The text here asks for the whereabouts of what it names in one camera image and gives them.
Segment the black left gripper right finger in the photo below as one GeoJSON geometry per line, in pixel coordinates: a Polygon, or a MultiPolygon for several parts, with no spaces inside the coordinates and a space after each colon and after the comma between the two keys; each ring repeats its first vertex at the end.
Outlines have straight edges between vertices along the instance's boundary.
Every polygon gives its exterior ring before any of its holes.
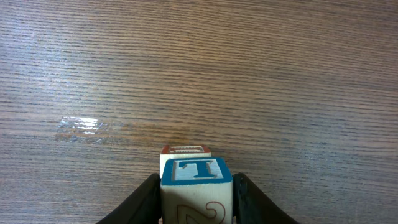
{"type": "Polygon", "coordinates": [[[299,224],[241,172],[233,175],[233,215],[237,224],[299,224]]]}

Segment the green base tower block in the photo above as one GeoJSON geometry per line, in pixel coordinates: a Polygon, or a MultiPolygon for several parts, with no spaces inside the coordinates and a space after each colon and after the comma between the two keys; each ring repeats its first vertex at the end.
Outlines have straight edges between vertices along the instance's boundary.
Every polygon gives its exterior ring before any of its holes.
{"type": "Polygon", "coordinates": [[[166,145],[160,152],[159,175],[163,176],[165,164],[169,159],[211,157],[211,151],[206,145],[170,146],[166,145]]]}

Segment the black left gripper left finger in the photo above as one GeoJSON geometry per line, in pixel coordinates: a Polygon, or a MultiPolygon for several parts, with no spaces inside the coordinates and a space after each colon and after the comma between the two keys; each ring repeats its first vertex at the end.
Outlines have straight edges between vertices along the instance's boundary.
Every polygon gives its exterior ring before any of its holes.
{"type": "Polygon", "coordinates": [[[97,224],[158,224],[161,217],[160,175],[153,173],[97,224]]]}

